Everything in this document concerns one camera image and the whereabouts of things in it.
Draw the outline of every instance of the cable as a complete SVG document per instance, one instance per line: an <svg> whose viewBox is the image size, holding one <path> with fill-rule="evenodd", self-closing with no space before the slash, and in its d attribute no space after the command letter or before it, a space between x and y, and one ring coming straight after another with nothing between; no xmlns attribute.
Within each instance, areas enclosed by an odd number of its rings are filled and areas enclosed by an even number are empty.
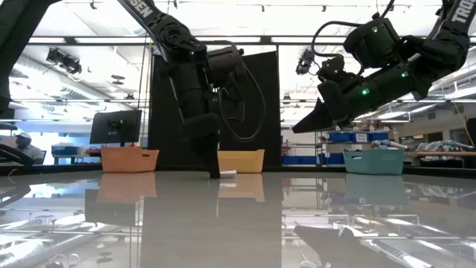
<svg viewBox="0 0 476 268"><path fill-rule="evenodd" d="M463 122L464 129L466 130L466 134L468 135L468 138L469 138L469 141L471 142L471 145L473 146L473 148L476 148L475 143L473 142L471 136L469 135L468 125L466 124L466 121L464 120L463 116L461 115L460 109L458 108L458 105L456 105L456 103L453 103L453 104L454 104L454 108L456 108L456 112L458 113L458 115L460 116L461 121Z"/></svg>
<svg viewBox="0 0 476 268"><path fill-rule="evenodd" d="M223 112L223 106L222 106L222 95L223 95L223 91L224 90L226 91L226 89L220 89L218 91L218 107L219 107L220 116L222 118L223 124L225 124L225 126L230 130L231 135L233 135L235 139L237 139L238 141L241 141L241 142L249 142L249 141L254 140L258 136L258 134L260 133L261 129L263 128L264 120L265 120L265 117L266 117L265 96L263 95L263 92L261 91L260 85L258 85L258 82L256 81L256 79L254 79L254 76L250 72L248 67L245 66L245 70L246 70L246 74L251 79L251 82L254 84L254 87L256 88L257 92L260 94L261 101L262 101L261 120L260 120L260 123L258 124L258 128L256 128L256 130L254 131L254 133L251 136L243 138L243 137L239 136L238 134L236 134L231 129L231 126L228 123L227 118L225 117L225 113Z"/></svg>
<svg viewBox="0 0 476 268"><path fill-rule="evenodd" d="M147 33L146 33L146 36L144 37L144 49L142 51L142 64L141 64L141 79L139 80L139 94L138 94L138 101L137 101L137 110L139 110L139 108L141 107L141 90L142 90L142 77L144 76L144 62L145 62L145 59L146 59L146 49L147 49ZM141 121L139 120L140 116L142 115L141 112L138 112L137 113L137 118L135 119L135 123L136 124L140 124ZM137 134L139 136L140 134L140 131L141 131L141 128L139 126L139 133L136 133L137 132L137 128L135 127L134 128L134 136L135 137L135 134Z"/></svg>
<svg viewBox="0 0 476 268"><path fill-rule="evenodd" d="M312 38L312 42L311 42L311 49L312 49L312 53L314 53L314 55L317 55L319 57L340 57L340 58L344 58L344 56L340 55L340 54L336 54L336 53L330 53L330 54L327 54L327 53L320 53L320 52L317 52L315 50L315 40L318 38L319 34L321 33L321 31L329 26L329 25L342 25L342 26L348 26L348 27L359 27L361 26L361 24L359 23L353 23L353 22L339 22L339 21L331 21L331 22L327 22L327 23L324 23L319 29L318 31L315 32L314 34L314 37Z"/></svg>
<svg viewBox="0 0 476 268"><path fill-rule="evenodd" d="M387 7L385 8L384 13L380 16L380 18L385 18L388 11L390 11L390 9L392 8L394 2L395 2L395 0L390 0L390 3L388 3Z"/></svg>

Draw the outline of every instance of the bin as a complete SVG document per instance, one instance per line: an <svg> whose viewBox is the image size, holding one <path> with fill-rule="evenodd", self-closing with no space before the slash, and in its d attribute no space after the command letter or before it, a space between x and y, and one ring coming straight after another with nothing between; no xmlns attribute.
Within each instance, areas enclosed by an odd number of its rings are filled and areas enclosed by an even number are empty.
<svg viewBox="0 0 476 268"><path fill-rule="evenodd" d="M236 170L237 173L260 173L263 170L264 150L218 151L221 171Z"/></svg>
<svg viewBox="0 0 476 268"><path fill-rule="evenodd" d="M374 149L344 152L348 173L399 175L403 171L404 150Z"/></svg>
<svg viewBox="0 0 476 268"><path fill-rule="evenodd" d="M101 161L104 172L132 173L154 171L158 150L140 147L103 147Z"/></svg>

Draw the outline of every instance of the black panel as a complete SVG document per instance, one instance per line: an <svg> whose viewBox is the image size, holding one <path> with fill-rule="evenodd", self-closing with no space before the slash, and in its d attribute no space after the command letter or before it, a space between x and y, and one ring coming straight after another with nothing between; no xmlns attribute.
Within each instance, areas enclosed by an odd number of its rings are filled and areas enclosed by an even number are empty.
<svg viewBox="0 0 476 268"><path fill-rule="evenodd" d="M152 91L150 93L149 149L160 150L160 166L201 166L190 149L190 142L180 135L179 105L170 81L160 75L164 59L155 56L153 61Z"/></svg>
<svg viewBox="0 0 476 268"><path fill-rule="evenodd" d="M250 142L242 143L233 138L228 130L222 131L220 150L265 149L265 166L281 166L280 89L277 52L244 56L243 60L258 82L266 99L266 120L261 133ZM241 136L249 136L256 129L260 117L260 97L251 82L242 87L246 102L244 124L230 123Z"/></svg>

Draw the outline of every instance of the small white object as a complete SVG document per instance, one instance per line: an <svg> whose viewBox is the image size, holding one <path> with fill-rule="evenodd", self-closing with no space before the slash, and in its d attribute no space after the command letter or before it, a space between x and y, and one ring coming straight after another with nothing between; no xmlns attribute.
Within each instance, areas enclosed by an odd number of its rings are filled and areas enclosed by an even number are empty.
<svg viewBox="0 0 476 268"><path fill-rule="evenodd" d="M356 141L357 142L367 142L367 134L366 133L356 133Z"/></svg>
<svg viewBox="0 0 476 268"><path fill-rule="evenodd" d="M237 176L237 171L236 170L220 171L220 178L221 179L235 178L236 176Z"/></svg>

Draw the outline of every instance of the teal basket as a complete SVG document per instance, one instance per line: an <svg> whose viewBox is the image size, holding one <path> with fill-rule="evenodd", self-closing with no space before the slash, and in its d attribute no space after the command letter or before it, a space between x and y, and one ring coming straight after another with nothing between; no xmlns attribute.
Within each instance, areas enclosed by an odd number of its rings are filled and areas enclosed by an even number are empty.
<svg viewBox="0 0 476 268"><path fill-rule="evenodd" d="M348 173L373 175L399 175L403 171L404 150L365 150L344 152Z"/></svg>

